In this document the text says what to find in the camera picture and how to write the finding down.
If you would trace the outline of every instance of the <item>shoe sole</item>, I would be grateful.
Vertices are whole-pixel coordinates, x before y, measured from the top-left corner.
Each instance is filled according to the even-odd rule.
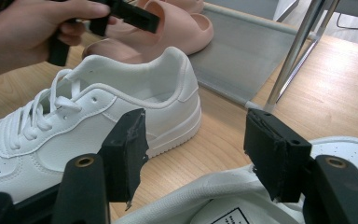
[[[199,100],[196,110],[188,119],[148,143],[150,148],[146,151],[146,154],[149,156],[149,159],[178,147],[190,140],[199,130],[200,124],[201,107]]]

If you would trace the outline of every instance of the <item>slipper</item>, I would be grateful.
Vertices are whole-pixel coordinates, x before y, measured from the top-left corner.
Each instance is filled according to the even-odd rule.
[[[160,0],[169,4],[172,4],[176,7],[183,9],[188,13],[201,13],[204,8],[203,0]],[[137,7],[145,8],[149,0],[138,0],[136,3]],[[108,25],[106,27],[106,36],[110,38],[120,37],[123,35],[128,35],[138,28],[125,23],[123,20],[117,20],[117,23],[114,25]]]
[[[119,38],[96,42],[83,51],[83,57],[102,55],[123,63],[149,63],[167,47],[190,55],[204,49],[213,38],[211,21],[201,14],[188,14],[166,2],[151,0],[145,10],[160,17],[155,34],[137,30]]]
[[[310,141],[312,151],[310,155],[337,156],[350,161],[358,168],[358,138],[349,136],[331,136]]]
[[[114,224],[304,223],[300,203],[274,203],[253,165],[204,175]]]

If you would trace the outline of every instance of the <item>white shoelace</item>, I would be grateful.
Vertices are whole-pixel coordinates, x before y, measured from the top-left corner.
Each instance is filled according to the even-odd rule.
[[[41,96],[50,91],[49,103],[50,111],[54,112],[60,107],[69,108],[74,112],[80,112],[82,107],[70,99],[59,96],[57,97],[57,84],[61,77],[66,76],[72,70],[61,70],[54,78],[51,88],[39,92],[33,101],[26,106],[20,107],[13,113],[10,126],[9,144],[12,149],[20,149],[20,137],[23,135],[27,140],[35,140],[40,131],[45,132],[52,129],[52,123],[46,119],[43,114],[43,106],[40,104]],[[80,93],[80,81],[72,82],[72,97]]]

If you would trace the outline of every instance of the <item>pink clog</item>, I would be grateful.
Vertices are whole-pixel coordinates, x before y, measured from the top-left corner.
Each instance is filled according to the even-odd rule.
[[[183,9],[188,13],[200,13],[204,8],[203,0],[160,0],[176,7]],[[138,0],[136,3],[137,7],[145,8],[149,0]],[[117,23],[114,25],[108,25],[106,28],[107,37],[120,37],[122,35],[128,35],[138,28],[129,25],[122,20],[117,20]]]
[[[201,14],[188,14],[159,0],[149,1],[145,10],[160,17],[155,34],[137,30],[108,38],[88,46],[83,57],[98,54],[123,63],[149,63],[167,47],[177,47],[189,55],[204,49],[213,38],[211,21]]]

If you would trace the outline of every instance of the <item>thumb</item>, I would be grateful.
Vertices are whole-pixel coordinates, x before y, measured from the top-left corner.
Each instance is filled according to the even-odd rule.
[[[110,8],[107,5],[88,0],[69,0],[65,2],[49,1],[51,18],[56,23],[61,23],[72,18],[96,19],[109,15]]]

